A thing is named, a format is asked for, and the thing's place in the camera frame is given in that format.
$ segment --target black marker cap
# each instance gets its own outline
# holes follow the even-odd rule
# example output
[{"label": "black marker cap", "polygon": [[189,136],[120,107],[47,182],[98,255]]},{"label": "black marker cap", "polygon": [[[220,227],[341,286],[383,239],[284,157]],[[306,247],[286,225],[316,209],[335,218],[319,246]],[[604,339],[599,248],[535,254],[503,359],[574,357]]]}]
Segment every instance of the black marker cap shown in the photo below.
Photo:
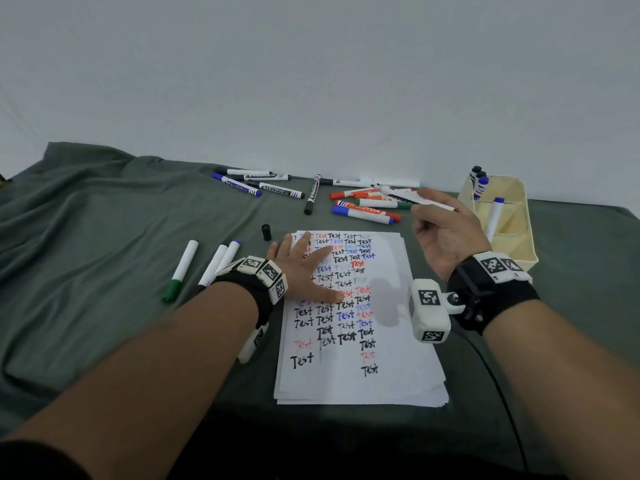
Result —
[{"label": "black marker cap", "polygon": [[271,240],[271,227],[269,227],[268,224],[262,225],[262,237],[264,238],[265,241]]}]

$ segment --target green cloth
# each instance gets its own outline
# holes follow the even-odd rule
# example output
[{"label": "green cloth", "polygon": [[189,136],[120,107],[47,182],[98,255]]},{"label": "green cloth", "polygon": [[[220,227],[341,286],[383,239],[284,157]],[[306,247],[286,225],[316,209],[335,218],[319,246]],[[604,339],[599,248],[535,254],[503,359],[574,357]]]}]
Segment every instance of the green cloth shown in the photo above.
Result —
[{"label": "green cloth", "polygon": [[[0,187],[0,433],[49,404],[124,340],[161,320],[195,285],[221,243],[239,256],[301,230],[400,232],[414,277],[434,278],[400,224],[332,215],[322,186],[311,216],[304,200],[256,198],[211,177],[213,165],[135,158],[103,146],[52,143],[36,165]],[[309,192],[311,181],[288,187]],[[530,201],[540,263],[531,274],[549,305],[599,343],[640,365],[632,299],[640,289],[640,223],[625,209]],[[190,239],[200,245],[178,300],[161,298]],[[436,346],[451,401],[414,406],[277,406],[273,387],[282,306],[252,361],[236,364],[212,413],[233,413],[286,435],[330,434],[345,451],[380,438],[391,451],[471,454],[522,468],[496,388],[475,350],[457,334]],[[559,468],[515,400],[480,336],[480,349],[508,400],[533,472]]]}]

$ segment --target black cable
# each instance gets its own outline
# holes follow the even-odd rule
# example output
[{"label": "black cable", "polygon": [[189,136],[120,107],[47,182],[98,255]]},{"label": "black cable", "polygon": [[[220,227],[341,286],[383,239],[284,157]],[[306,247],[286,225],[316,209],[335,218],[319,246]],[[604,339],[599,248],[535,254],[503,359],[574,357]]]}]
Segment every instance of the black cable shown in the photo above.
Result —
[{"label": "black cable", "polygon": [[478,357],[480,357],[480,360],[482,360],[482,363],[484,364],[486,371],[489,372],[489,375],[493,380],[493,384],[495,385],[495,388],[498,391],[498,395],[500,395],[500,399],[502,400],[502,405],[504,406],[505,411],[507,411],[507,416],[509,418],[509,422],[511,423],[513,434],[516,437],[516,443],[518,444],[518,449],[520,450],[520,456],[522,457],[522,467],[524,468],[525,473],[529,473],[529,464],[527,463],[527,456],[524,454],[524,447],[522,446],[522,441],[520,439],[520,435],[518,434],[518,428],[516,428],[516,422],[513,420],[513,416],[511,415],[511,410],[509,409],[509,405],[507,404],[507,399],[505,398],[504,394],[502,393],[502,389],[498,384],[498,379],[496,379],[495,376],[493,375],[491,367],[489,367],[489,364],[487,364],[486,360],[484,359],[484,356],[482,355],[478,347],[476,347],[476,345],[471,340],[469,340],[469,338],[466,335],[460,333],[458,330],[452,329],[452,332],[456,333],[457,335],[465,339],[468,342],[468,344],[474,348],[474,350],[476,351],[476,354],[478,354]]}]

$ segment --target beige organizer tray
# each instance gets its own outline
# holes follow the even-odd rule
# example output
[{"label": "beige organizer tray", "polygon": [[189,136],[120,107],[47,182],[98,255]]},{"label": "beige organizer tray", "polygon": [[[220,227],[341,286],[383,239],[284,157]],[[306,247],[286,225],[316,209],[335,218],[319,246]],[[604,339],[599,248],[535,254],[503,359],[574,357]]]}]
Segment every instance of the beige organizer tray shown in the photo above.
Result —
[{"label": "beige organizer tray", "polygon": [[504,207],[491,245],[494,251],[508,254],[521,268],[528,271],[538,262],[538,257],[533,245],[533,233],[524,184],[516,177],[498,175],[488,175],[488,177],[489,185],[480,200],[474,201],[474,190],[468,176],[458,199],[478,216],[484,229],[493,199],[496,197],[504,198]]}]

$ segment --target paper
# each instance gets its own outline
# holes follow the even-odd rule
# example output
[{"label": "paper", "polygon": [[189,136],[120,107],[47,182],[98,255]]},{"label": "paper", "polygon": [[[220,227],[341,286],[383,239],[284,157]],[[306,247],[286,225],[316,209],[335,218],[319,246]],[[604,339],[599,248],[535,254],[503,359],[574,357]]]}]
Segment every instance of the paper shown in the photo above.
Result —
[{"label": "paper", "polygon": [[400,234],[314,231],[307,251],[327,245],[332,254],[312,279],[345,299],[337,305],[285,303],[278,403],[445,404],[437,354],[413,338],[407,303],[412,275]]}]

